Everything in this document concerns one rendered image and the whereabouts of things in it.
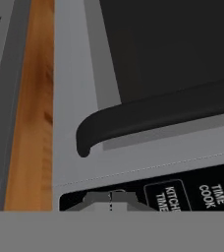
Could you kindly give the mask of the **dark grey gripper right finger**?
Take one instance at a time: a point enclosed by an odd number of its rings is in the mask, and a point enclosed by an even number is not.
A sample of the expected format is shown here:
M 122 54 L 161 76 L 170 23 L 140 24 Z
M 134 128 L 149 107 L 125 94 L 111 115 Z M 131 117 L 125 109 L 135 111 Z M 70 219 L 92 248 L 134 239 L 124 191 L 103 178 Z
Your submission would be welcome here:
M 155 212 L 155 209 L 141 203 L 134 192 L 113 191 L 110 193 L 110 211 Z

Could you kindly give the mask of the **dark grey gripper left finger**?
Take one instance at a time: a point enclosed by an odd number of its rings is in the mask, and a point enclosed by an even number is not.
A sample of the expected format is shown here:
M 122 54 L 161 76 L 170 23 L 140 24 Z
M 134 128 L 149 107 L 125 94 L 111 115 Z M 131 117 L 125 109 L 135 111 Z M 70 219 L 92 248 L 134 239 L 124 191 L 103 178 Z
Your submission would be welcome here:
M 97 205 L 103 205 L 106 210 L 111 210 L 111 193 L 88 191 L 71 193 L 64 197 L 65 211 L 94 210 Z

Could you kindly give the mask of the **grey microwave oven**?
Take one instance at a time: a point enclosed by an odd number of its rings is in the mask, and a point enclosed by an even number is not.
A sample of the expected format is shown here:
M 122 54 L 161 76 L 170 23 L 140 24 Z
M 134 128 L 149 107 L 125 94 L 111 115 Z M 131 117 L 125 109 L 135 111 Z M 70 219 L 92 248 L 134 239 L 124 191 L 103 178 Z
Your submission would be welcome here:
M 68 190 L 59 197 L 59 209 L 65 211 L 66 195 L 88 191 L 134 192 L 141 203 L 160 212 L 224 211 L 224 163 L 91 189 Z

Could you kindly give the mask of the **grey microwave door, black window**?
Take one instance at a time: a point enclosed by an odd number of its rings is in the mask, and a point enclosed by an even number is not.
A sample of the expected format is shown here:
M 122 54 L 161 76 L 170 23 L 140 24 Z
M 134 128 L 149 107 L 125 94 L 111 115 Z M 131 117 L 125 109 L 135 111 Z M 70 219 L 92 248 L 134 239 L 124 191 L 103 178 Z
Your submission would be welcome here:
M 79 124 L 120 102 L 98 0 L 55 0 L 53 187 L 75 191 L 224 163 L 224 114 L 77 153 Z

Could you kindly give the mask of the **wooden cupboard panel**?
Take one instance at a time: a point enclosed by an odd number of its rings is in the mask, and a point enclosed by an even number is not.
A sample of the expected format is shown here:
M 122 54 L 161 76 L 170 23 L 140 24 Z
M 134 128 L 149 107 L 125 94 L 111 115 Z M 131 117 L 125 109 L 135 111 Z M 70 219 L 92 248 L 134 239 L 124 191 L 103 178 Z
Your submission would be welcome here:
M 55 0 L 31 0 L 4 209 L 52 209 Z

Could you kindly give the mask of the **grey appliance with black panel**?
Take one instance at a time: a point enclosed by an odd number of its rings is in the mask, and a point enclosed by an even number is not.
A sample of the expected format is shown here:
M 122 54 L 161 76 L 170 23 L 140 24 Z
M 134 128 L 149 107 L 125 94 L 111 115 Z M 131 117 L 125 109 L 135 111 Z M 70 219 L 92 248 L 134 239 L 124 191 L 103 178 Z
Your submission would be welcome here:
M 0 0 L 0 211 L 4 209 L 31 0 Z

